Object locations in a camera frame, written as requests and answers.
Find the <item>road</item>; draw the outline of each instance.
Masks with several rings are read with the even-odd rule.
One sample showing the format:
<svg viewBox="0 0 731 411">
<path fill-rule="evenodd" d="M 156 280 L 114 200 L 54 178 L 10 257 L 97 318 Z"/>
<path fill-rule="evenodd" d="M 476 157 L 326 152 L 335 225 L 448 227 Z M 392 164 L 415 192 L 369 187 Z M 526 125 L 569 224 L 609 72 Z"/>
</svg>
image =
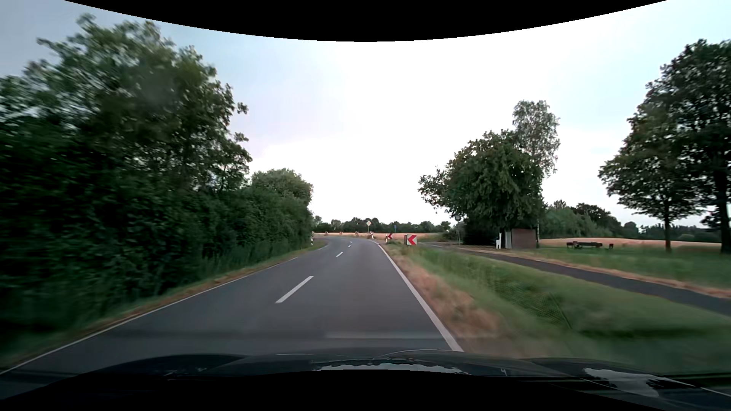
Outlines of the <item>road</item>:
<svg viewBox="0 0 731 411">
<path fill-rule="evenodd" d="M 726 298 L 716 298 L 709 295 L 696 293 L 691 290 L 682 290 L 663 284 L 653 282 L 645 282 L 636 279 L 626 279 L 611 274 L 600 273 L 598 271 L 583 270 L 581 268 L 566 267 L 565 265 L 546 263 L 544 261 L 531 260 L 529 258 L 514 257 L 510 255 L 491 254 L 479 251 L 462 249 L 454 246 L 440 246 L 437 244 L 424 243 L 425 246 L 436 246 L 465 254 L 476 255 L 479 257 L 492 258 L 494 260 L 506 261 L 508 263 L 524 265 L 526 267 L 535 268 L 549 273 L 563 274 L 576 279 L 596 282 L 598 284 L 608 285 L 609 287 L 618 288 L 620 290 L 632 291 L 645 295 L 654 295 L 676 303 L 696 306 L 708 311 L 717 312 L 723 315 L 731 315 L 731 300 Z"/>
<path fill-rule="evenodd" d="M 321 249 L 10 370 L 0 375 L 0 399 L 162 355 L 339 347 L 459 350 L 378 244 L 364 238 L 325 240 Z"/>
</svg>

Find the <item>black car hood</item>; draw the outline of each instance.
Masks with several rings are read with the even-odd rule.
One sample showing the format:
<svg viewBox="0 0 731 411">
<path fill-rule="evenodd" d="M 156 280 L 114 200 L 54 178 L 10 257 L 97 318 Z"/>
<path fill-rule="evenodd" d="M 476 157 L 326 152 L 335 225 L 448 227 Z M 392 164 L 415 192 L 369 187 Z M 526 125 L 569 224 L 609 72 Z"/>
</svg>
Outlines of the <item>black car hood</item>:
<svg viewBox="0 0 731 411">
<path fill-rule="evenodd" d="M 225 380 L 231 377 L 337 370 L 407 370 L 500 377 L 546 382 L 667 410 L 731 410 L 731 396 L 704 382 L 725 385 L 726 375 L 662 376 L 616 363 L 575 358 L 511 359 L 447 350 L 400 348 L 337 349 L 272 355 L 172 355 L 100 369 L 39 388 L 13 399 L 43 395 L 44 390 L 97 389 L 126 381 Z"/>
</svg>

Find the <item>picnic table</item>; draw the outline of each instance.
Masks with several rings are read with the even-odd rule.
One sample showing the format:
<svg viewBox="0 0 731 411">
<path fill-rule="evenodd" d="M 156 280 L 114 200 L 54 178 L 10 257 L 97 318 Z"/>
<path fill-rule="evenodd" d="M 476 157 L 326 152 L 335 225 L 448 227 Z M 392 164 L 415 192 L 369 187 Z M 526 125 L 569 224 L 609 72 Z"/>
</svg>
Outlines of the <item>picnic table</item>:
<svg viewBox="0 0 731 411">
<path fill-rule="evenodd" d="M 596 241 L 570 241 L 566 242 L 567 248 L 575 248 L 575 249 L 581 249 L 583 247 L 594 247 L 594 248 L 601 248 L 604 246 L 602 243 L 597 243 Z M 609 248 L 614 248 L 614 244 L 609 244 Z"/>
</svg>

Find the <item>golden field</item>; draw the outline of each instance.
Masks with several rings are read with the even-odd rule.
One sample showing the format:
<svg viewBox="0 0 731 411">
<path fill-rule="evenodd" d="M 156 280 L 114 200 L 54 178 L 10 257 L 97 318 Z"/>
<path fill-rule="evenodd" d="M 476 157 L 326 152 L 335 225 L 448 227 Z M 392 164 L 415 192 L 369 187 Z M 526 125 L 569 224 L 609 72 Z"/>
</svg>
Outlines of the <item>golden field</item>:
<svg viewBox="0 0 731 411">
<path fill-rule="evenodd" d="M 430 240 L 430 239 L 436 237 L 437 235 L 439 235 L 439 233 L 413 233 L 413 234 L 417 236 L 417 240 L 421 240 L 421 241 L 427 241 L 427 240 Z M 355 237 L 355 233 L 343 233 L 343 235 L 340 235 L 338 232 L 334 232 L 334 233 L 328 233 L 327 235 L 328 236 L 334 235 L 335 237 L 339 237 L 339 236 Z M 383 240 L 386 237 L 385 233 L 375 233 L 374 235 L 376 237 L 376 240 Z M 396 233 L 393 235 L 393 238 L 394 239 L 404 239 L 404 235 L 411 235 L 411 233 Z M 315 233 L 315 237 L 324 237 L 324 236 L 325 236 L 325 233 Z M 358 233 L 358 237 L 365 238 L 367 236 L 368 236 L 368 233 Z"/>
</svg>

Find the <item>sign post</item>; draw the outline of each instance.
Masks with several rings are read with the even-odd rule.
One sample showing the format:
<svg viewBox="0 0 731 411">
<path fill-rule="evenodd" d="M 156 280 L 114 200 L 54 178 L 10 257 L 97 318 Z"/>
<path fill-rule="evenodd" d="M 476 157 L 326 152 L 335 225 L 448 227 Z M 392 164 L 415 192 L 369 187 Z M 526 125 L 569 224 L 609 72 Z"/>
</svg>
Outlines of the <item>sign post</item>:
<svg viewBox="0 0 731 411">
<path fill-rule="evenodd" d="M 457 220 L 457 224 L 455 224 L 455 230 L 457 230 L 457 244 L 462 245 L 462 242 L 459 239 L 459 221 L 462 219 L 462 216 L 455 216 L 455 220 Z"/>
</svg>

